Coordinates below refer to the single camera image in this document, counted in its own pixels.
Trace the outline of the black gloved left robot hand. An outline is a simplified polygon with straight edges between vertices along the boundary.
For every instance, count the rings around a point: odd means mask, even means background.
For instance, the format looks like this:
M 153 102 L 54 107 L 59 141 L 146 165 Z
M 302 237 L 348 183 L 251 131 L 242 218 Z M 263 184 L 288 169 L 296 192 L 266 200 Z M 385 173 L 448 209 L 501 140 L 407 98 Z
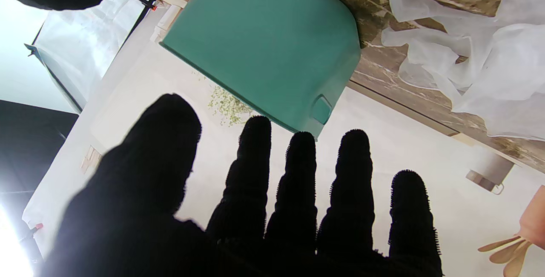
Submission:
M 190 104 L 164 94 L 107 152 L 69 202 L 42 277 L 441 277 L 438 236 L 422 178 L 391 186 L 387 256 L 373 248 L 373 162 L 367 134 L 343 135 L 330 206 L 317 224 L 316 147 L 292 136 L 275 210 L 266 220 L 271 121 L 241 132 L 222 199 L 206 230 L 175 219 L 202 126 Z

